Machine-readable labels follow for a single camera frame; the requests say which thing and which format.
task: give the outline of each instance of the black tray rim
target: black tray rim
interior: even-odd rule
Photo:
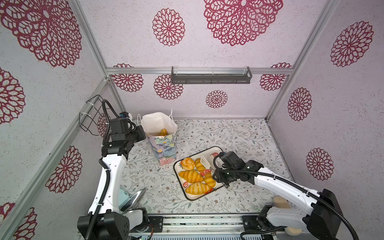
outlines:
[[[207,148],[207,149],[205,149],[205,150],[203,150],[203,151],[197,152],[197,153],[195,153],[195,154],[193,154],[193,155],[191,155],[191,156],[189,156],[189,157],[192,157],[192,156],[194,156],[194,155],[196,155],[196,154],[199,154],[199,153],[201,153],[201,152],[204,152],[204,151],[206,151],[206,150],[209,150],[209,149],[211,149],[211,148],[213,148],[213,147],[210,147],[210,148]],[[184,194],[184,196],[185,196],[185,198],[186,198],[187,200],[189,200],[189,201],[195,201],[195,200],[197,200],[197,199],[200,199],[200,198],[204,197],[205,195],[208,195],[208,194],[210,194],[210,193],[213,193],[213,192],[216,191],[217,189],[220,189],[220,188],[224,187],[224,185],[222,185],[221,187],[218,187],[218,188],[216,188],[215,190],[213,190],[212,192],[209,192],[209,193],[207,193],[207,194],[204,194],[204,195],[201,196],[201,197],[198,197],[198,198],[196,198],[196,199],[189,199],[189,198],[187,197],[186,193],[185,193],[185,190],[183,189],[183,184],[180,182],[180,178],[177,176],[177,172],[176,172],[176,169],[175,169],[176,164],[177,164],[178,162],[181,162],[181,161],[184,160],[185,158],[187,158],[187,157],[184,157],[184,158],[180,159],[179,161],[177,161],[177,162],[175,162],[175,163],[173,164],[173,171],[174,171],[175,174],[176,174],[177,180],[179,181],[180,187],[181,187],[181,189],[183,190],[183,194]]]

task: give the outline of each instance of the white paper bag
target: white paper bag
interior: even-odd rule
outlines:
[[[171,119],[171,115],[164,113],[152,113],[144,115],[141,126],[152,146],[153,153],[159,159],[160,165],[174,162],[176,160],[176,132],[177,124]],[[166,136],[159,136],[160,131],[165,128]]]

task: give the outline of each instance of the wire basket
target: wire basket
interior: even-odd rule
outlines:
[[[94,136],[104,137],[107,129],[106,118],[111,119],[111,117],[108,114],[107,116],[104,115],[102,105],[101,105],[102,100],[104,99],[100,95],[95,95],[94,97],[86,101],[86,103],[92,105],[92,108],[88,113],[84,113],[84,112],[79,113],[79,127],[85,132],[90,132]],[[98,134],[95,134],[95,130],[93,130],[92,132],[91,128],[97,129]]]

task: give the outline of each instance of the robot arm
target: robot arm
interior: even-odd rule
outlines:
[[[270,173],[275,176],[279,176],[269,170],[266,167],[262,167],[258,170],[258,172],[264,172],[264,173]],[[264,187],[266,189],[269,189],[278,195],[284,197],[291,203],[295,204],[297,207],[299,207],[303,212],[305,212],[308,215],[311,215],[313,211],[313,207],[311,205],[315,204],[317,202],[316,199],[309,197],[307,194],[303,193],[301,190],[285,183],[282,181],[276,180],[276,178],[267,177],[267,176],[261,176],[257,175],[255,177],[255,184],[261,187]],[[317,190],[309,189],[307,187],[303,187],[299,185],[300,187],[304,188],[305,190],[315,194],[316,196],[320,197]]]
[[[224,169],[217,167],[216,158],[218,157],[223,162]],[[229,182],[237,179],[248,181],[272,190],[300,208],[300,210],[296,210],[265,206],[257,217],[256,226],[261,226],[260,229],[256,229],[259,231],[258,233],[277,231],[283,226],[309,231],[318,239],[335,240],[340,223],[343,222],[351,232],[353,239],[359,239],[353,227],[343,217],[336,196],[331,191],[324,189],[322,192],[318,192],[298,185],[275,174],[261,163],[253,160],[245,163],[234,152],[221,152],[215,157],[213,164],[216,168],[213,179],[223,183],[225,187],[228,187]]]
[[[77,226],[85,240],[126,239],[132,228],[143,229],[149,224],[145,209],[134,209],[124,215],[119,209],[121,174],[133,144],[146,138],[144,130],[132,123],[130,114],[122,112],[117,115],[109,102],[103,100],[106,116],[105,104],[109,105],[116,118],[107,118],[106,132],[111,130],[111,133],[103,138],[103,157],[99,160],[103,168],[95,198],[88,215],[78,219]]]

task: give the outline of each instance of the sponge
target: sponge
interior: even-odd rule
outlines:
[[[273,198],[273,205],[281,209],[291,209],[291,206],[289,205],[288,201],[281,196],[276,196]],[[302,230],[298,228],[293,228],[293,227],[286,227],[285,232],[288,235],[297,236],[301,234]]]

